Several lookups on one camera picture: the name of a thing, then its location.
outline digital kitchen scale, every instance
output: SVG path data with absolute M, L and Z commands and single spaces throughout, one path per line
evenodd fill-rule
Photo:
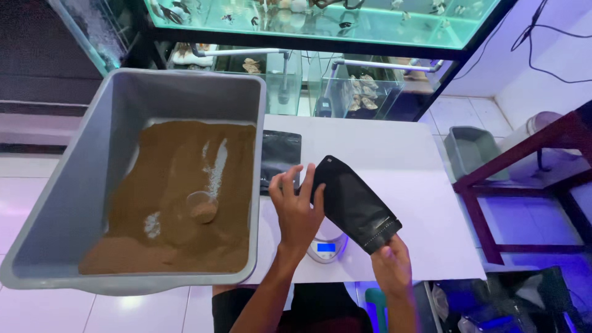
M 325 217 L 306 253 L 321 264 L 337 260 L 348 244 L 348 236 Z

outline white table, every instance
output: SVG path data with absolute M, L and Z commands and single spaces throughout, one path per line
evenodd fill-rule
M 302 135 L 301 163 L 333 155 L 347 163 L 399 218 L 413 280 L 482 278 L 485 272 L 429 128 L 421 123 L 266 115 L 266 130 Z M 259 205 L 257 264 L 245 283 L 261 282 L 280 240 L 269 197 Z M 370 256 L 351 239 L 340 260 L 308 255 L 293 283 L 374 281 Z

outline white wall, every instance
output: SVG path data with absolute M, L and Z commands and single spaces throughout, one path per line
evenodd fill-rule
M 533 44 L 542 40 L 539 30 L 533 31 Z M 568 30 L 574 34 L 592 35 L 592 10 Z M 592 79 L 592 39 L 561 36 L 543 52 L 533 66 L 568 81 Z M 497 104 L 513 128 L 541 111 L 565 114 L 592 100 L 592 82 L 565 84 L 546 73 L 525 69 L 496 95 Z
M 452 81 L 443 94 L 493 97 L 528 68 L 528 45 L 524 44 L 514 52 L 510 52 L 510 48 L 520 33 L 530 24 L 539 4 L 540 0 L 518 0 L 501 29 L 487 46 L 479 64 L 464 78 Z M 539 19 L 539 24 L 567 30 L 591 9 L 592 1 L 589 0 L 570 0 L 569 4 L 562 0 L 549 0 Z M 559 37 L 558 33 L 550 30 L 537 30 L 534 35 L 534 59 Z M 483 42 L 457 76 L 463 75 L 477 61 L 484 45 Z

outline white bucket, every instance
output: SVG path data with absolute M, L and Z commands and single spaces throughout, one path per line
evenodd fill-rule
M 529 118 L 524 125 L 520 126 L 517 130 L 512 132 L 512 134 L 498 142 L 501 152 L 505 152 L 516 146 L 518 143 L 561 117 L 561 114 L 550 111 L 535 114 Z M 577 160 L 580 157 L 581 153 L 577 149 L 543 148 L 542 166 L 550 169 L 564 167 L 566 164 Z M 520 181 L 538 175 L 538 173 L 542 171 L 539 170 L 536 153 L 532 153 L 510 165 L 508 167 L 508 172 L 510 173 L 510 179 Z

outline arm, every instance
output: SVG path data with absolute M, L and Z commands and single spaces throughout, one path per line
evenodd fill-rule
M 387 297 L 389 332 L 419 332 L 407 246 L 399 236 L 394 235 L 389 244 L 372 254 L 371 258 L 376 281 Z
M 314 208 L 310 208 L 314 164 L 308 165 L 300 196 L 294 194 L 294 176 L 302 169 L 302 165 L 293 166 L 271 180 L 269 196 L 278 212 L 282 239 L 267 275 L 232 326 L 231 333 L 275 332 L 278 326 L 294 271 L 325 217 L 324 184 L 314 193 Z M 279 189 L 280 183 L 284 185 L 283 192 Z

